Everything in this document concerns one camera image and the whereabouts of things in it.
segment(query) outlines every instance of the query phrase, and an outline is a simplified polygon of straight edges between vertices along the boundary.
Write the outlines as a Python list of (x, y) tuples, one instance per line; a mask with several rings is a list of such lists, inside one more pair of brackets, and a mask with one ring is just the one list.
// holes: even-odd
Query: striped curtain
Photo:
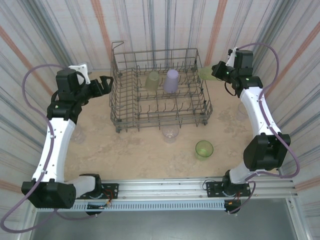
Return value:
[[(279, 53), (280, 75), (267, 92), (274, 119), (299, 156), (294, 181), (314, 238), (320, 236), (319, 128), (320, 37), (318, 0), (2, 0), (0, 1), (0, 217), (21, 197), (22, 181), (38, 165), (46, 126), (21, 95), (24, 74), (44, 63), (86, 62), (110, 69), (111, 43), (123, 51), (198, 48), (202, 66), (227, 60), (229, 48), (252, 42)], [(274, 56), (252, 47), (255, 74), (264, 85), (275, 72)], [(30, 75), (31, 103), (45, 112), (56, 90), (56, 69)], [(295, 170), (287, 156), (285, 173)], [(17, 228), (24, 209), (7, 225)], [(14, 239), (0, 232), (1, 239)]]

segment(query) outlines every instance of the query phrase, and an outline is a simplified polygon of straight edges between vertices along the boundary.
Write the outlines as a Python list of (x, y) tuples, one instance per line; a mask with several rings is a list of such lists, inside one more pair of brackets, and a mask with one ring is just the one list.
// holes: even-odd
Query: metal dish rack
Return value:
[[(197, 48), (115, 52), (123, 41), (112, 43), (110, 118), (115, 130), (184, 124), (206, 125), (213, 112), (208, 87), (198, 76), (202, 67)], [(163, 90), (169, 69), (179, 72), (176, 93)], [(151, 71), (159, 73), (156, 91), (145, 89)]]

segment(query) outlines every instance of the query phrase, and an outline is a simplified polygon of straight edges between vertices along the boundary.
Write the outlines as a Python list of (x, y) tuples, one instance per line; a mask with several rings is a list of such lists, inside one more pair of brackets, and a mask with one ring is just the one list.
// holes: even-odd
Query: beige countertop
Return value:
[[(98, 76), (93, 73), (90, 78)], [(226, 92), (223, 82), (207, 81), (207, 86), (213, 106), (208, 124), (182, 125), (174, 143), (166, 143), (157, 127), (116, 133), (110, 120), (109, 96), (91, 99), (78, 119), (85, 141), (70, 142), (68, 147), (65, 180), (84, 173), (98, 173), (103, 180), (224, 175), (243, 161), (252, 129), (248, 118), (236, 119), (240, 100)], [(195, 156), (195, 146), (201, 140), (214, 147), (212, 156), (204, 161)]]

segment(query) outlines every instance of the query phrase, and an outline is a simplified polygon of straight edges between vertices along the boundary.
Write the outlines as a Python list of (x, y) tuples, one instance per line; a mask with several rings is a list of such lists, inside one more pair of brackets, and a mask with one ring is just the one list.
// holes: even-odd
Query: green plastic cup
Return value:
[(214, 146), (210, 142), (202, 140), (195, 145), (195, 152), (199, 160), (206, 160), (214, 153)]

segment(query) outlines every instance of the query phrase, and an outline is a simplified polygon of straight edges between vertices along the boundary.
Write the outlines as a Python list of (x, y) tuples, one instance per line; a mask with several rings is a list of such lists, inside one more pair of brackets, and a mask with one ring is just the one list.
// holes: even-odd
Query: purple cup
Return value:
[(168, 94), (173, 94), (178, 90), (179, 73), (174, 69), (170, 69), (166, 73), (163, 84), (163, 90)]

